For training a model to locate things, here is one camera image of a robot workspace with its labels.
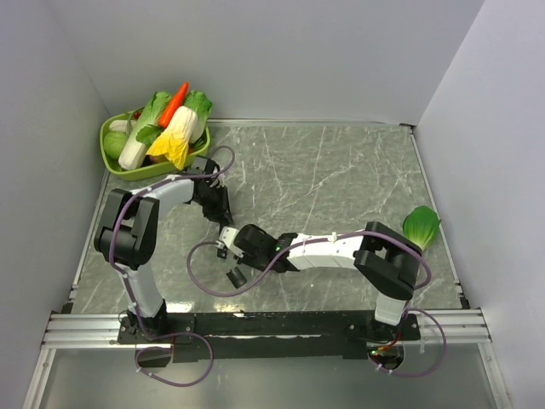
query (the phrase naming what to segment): carrot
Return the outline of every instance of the carrot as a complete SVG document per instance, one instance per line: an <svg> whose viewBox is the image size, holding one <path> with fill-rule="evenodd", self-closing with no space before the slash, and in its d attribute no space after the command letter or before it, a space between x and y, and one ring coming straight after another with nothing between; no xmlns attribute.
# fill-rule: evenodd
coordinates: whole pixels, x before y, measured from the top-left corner
<svg viewBox="0 0 545 409"><path fill-rule="evenodd" d="M169 126L170 120L174 116L174 112L181 107L181 104L184 103L184 98L186 98L187 94L187 88L189 87L188 83L184 83L180 89L178 89L178 92L176 92L176 95L172 97L169 104L166 108L164 108L163 114L161 115L161 118L159 119L159 125L163 128L166 128Z"/></svg>

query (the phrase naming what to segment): green basket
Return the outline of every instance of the green basket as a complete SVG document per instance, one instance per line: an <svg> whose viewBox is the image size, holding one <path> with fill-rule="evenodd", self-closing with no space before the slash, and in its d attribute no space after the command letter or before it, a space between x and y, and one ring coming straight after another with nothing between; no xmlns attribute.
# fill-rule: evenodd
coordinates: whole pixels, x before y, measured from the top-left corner
<svg viewBox="0 0 545 409"><path fill-rule="evenodd" d="M106 155L106 153L104 152L104 135L110 132L110 124L113 121L115 121L116 119L129 119L131 114L132 112L127 112L112 117L108 119L105 123L103 123L100 127L100 153L102 153L102 159L104 160L104 164L106 165L108 171L110 173L113 173L113 175L121 177L125 181L140 181L142 179L147 179L148 177L159 176L165 173L176 171L176 167L170 162L151 164L149 166L144 166L135 170L116 170L116 168L119 169L117 160L109 158L108 155ZM208 152L208 147L210 145L210 131L208 129L208 126L206 127L206 130L204 131L204 136L201 139L204 139L204 145L202 145L198 150L187 155L185 163L186 166L192 164L193 160L197 155L206 156L206 153Z"/></svg>

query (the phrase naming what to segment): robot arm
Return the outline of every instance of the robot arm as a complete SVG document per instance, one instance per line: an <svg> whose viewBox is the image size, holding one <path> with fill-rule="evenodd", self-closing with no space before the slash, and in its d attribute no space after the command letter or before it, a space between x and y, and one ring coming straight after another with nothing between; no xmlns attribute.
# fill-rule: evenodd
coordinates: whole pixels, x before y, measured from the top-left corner
<svg viewBox="0 0 545 409"><path fill-rule="evenodd" d="M180 174L211 175L218 169L214 160L196 157L193 165ZM157 242L159 218L181 203L194 201L202 206L203 216L219 223L220 229L232 224L227 187L220 179L176 180L176 175L169 175L166 179L172 182L142 195L129 207L125 215L128 222L119 229L114 253L115 263L124 271L120 278L128 278L146 327L156 333L164 331L166 325L166 304L155 285L150 262ZM108 196L94 240L95 249L106 261L119 212L139 191L141 189L131 192L113 189ZM131 302L128 311L129 317L136 322Z"/></svg>
<svg viewBox="0 0 545 409"><path fill-rule="evenodd" d="M412 242L379 222L367 223L365 230L386 234L422 253ZM325 240L304 245L307 240L320 238ZM265 269L282 249L299 243L301 245L286 252L272 266L272 270L283 273L315 267L356 269L379 291L375 320L388 325L397 325L401 321L407 302L415 290L419 262L405 251L376 237L337 239L336 233L329 236L284 233L275 239L259 227L250 224L241 230L223 228L220 243L234 254L240 264L260 270ZM376 254L383 249L386 250L384 258ZM240 287L246 282L237 268L227 276L235 287Z"/></svg>

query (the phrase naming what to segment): black mounting plate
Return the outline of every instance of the black mounting plate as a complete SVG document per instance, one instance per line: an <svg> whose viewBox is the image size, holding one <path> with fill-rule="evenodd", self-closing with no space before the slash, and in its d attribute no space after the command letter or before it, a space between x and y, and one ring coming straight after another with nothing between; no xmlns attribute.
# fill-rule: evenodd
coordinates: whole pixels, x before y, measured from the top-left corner
<svg viewBox="0 0 545 409"><path fill-rule="evenodd" d="M168 322L170 332L192 331L206 337L218 359L341 356L364 360L367 342L390 342L400 331L401 341L420 339L413 314L397 327L381 324L373 316L374 311L187 313L169 314ZM174 362L209 358L206 346L193 337L147 340L126 326L128 320L122 323L120 344L173 343Z"/></svg>

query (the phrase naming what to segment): white wall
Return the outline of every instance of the white wall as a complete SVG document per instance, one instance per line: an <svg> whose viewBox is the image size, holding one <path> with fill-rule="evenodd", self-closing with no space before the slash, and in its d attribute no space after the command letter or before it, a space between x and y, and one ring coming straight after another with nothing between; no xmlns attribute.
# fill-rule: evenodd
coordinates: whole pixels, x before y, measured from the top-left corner
<svg viewBox="0 0 545 409"><path fill-rule="evenodd" d="M44 1L2 2L0 55L0 407L15 408L75 274L106 109Z"/></svg>
<svg viewBox="0 0 545 409"><path fill-rule="evenodd" d="M545 3L487 0L416 128L515 407L545 402Z"/></svg>
<svg viewBox="0 0 545 409"><path fill-rule="evenodd" d="M215 118L416 124L482 0L47 0L110 112L183 81Z"/></svg>

